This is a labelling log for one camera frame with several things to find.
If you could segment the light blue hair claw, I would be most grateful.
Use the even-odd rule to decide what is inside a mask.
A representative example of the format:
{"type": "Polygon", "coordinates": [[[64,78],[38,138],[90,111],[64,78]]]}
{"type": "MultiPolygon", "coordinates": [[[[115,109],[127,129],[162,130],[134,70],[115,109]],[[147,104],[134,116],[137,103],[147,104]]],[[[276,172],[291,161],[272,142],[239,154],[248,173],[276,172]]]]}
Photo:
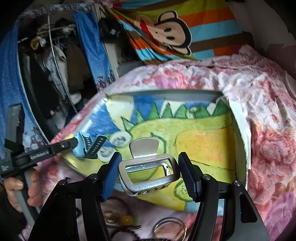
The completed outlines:
{"type": "Polygon", "coordinates": [[[78,144],[73,148],[73,153],[78,159],[97,159],[97,152],[107,140],[103,135],[97,135],[93,140],[91,135],[85,132],[77,132],[74,137],[78,144]]]}

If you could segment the silver metal hair claw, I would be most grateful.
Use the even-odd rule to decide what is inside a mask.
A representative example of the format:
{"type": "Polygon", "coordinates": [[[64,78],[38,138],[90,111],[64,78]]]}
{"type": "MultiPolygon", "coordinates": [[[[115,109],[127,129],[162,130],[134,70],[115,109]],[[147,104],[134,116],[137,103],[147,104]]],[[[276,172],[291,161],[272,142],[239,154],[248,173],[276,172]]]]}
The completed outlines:
{"type": "Polygon", "coordinates": [[[155,137],[138,138],[129,144],[132,158],[119,164],[119,181],[128,196],[162,190],[179,180],[177,161],[170,154],[158,154],[158,148],[155,137]]]}

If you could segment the painted cardboard tray box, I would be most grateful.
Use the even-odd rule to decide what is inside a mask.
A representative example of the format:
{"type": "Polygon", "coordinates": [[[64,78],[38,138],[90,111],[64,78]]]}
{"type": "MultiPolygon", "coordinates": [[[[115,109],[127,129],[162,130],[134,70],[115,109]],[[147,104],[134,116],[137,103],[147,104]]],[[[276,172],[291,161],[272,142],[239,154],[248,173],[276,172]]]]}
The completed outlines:
{"type": "Polygon", "coordinates": [[[96,172],[114,152],[132,157],[129,144],[142,137],[159,140],[159,154],[187,153],[193,164],[216,180],[247,185],[250,131],[241,105],[217,91],[156,90],[100,97],[78,125],[95,139],[107,137],[97,159],[78,159],[71,151],[65,162],[83,176],[96,172]]]}

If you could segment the hanging clothes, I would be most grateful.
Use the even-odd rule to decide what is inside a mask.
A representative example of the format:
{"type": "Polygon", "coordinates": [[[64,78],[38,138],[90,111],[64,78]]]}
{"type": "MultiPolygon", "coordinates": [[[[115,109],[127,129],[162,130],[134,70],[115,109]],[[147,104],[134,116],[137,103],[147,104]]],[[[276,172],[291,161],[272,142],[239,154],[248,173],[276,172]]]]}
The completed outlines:
{"type": "Polygon", "coordinates": [[[97,93],[74,18],[23,19],[18,33],[29,103],[42,130],[55,135],[97,93]]]}

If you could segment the blue fabric wardrobe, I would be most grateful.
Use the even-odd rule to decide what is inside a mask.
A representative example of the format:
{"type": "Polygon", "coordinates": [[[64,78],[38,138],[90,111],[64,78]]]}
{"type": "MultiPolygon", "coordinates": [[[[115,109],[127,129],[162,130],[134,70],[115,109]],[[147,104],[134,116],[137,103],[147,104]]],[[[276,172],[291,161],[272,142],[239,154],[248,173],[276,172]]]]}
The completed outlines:
{"type": "Polygon", "coordinates": [[[19,28],[23,19],[40,16],[51,18],[72,16],[76,24],[82,49],[86,56],[97,93],[115,80],[109,59],[100,41],[95,8],[88,4],[55,4],[32,9],[22,13],[1,41],[1,158],[5,158],[6,115],[11,105],[21,103],[25,112],[23,145],[26,152],[40,148],[50,142],[55,135],[46,134],[35,118],[29,103],[29,93],[25,90],[21,73],[18,49],[19,28]]]}

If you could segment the grey shelf box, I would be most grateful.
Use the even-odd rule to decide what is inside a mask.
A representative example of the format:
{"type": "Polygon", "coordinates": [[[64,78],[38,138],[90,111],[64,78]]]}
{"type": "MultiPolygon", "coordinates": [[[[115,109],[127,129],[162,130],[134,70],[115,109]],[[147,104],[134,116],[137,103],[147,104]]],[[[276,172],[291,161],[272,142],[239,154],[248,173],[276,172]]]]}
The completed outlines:
{"type": "Polygon", "coordinates": [[[143,66],[143,61],[129,61],[118,65],[116,68],[117,74],[119,77],[122,77],[126,73],[130,72],[131,70],[143,66]]]}

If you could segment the pink floral bed quilt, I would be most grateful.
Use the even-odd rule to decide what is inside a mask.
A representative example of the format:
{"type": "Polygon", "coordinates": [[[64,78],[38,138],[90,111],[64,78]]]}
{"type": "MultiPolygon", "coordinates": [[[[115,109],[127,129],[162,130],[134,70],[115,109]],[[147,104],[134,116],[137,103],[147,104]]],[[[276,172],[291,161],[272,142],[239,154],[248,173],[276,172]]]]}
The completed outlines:
{"type": "Polygon", "coordinates": [[[271,240],[295,240],[295,80],[274,61],[243,46],[233,56],[173,60],[133,69],[91,101],[51,143],[77,130],[111,94],[144,90],[216,90],[250,141],[248,192],[271,240]]]}

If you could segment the striped monkey blanket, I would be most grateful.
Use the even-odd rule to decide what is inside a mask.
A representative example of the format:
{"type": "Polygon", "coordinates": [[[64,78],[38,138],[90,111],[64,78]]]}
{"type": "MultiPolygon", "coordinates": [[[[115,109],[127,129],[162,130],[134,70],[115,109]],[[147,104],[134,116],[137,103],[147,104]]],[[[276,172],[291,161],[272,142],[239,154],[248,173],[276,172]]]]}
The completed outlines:
{"type": "Polygon", "coordinates": [[[114,1],[107,12],[146,65],[232,55],[246,44],[226,1],[114,1]]]}

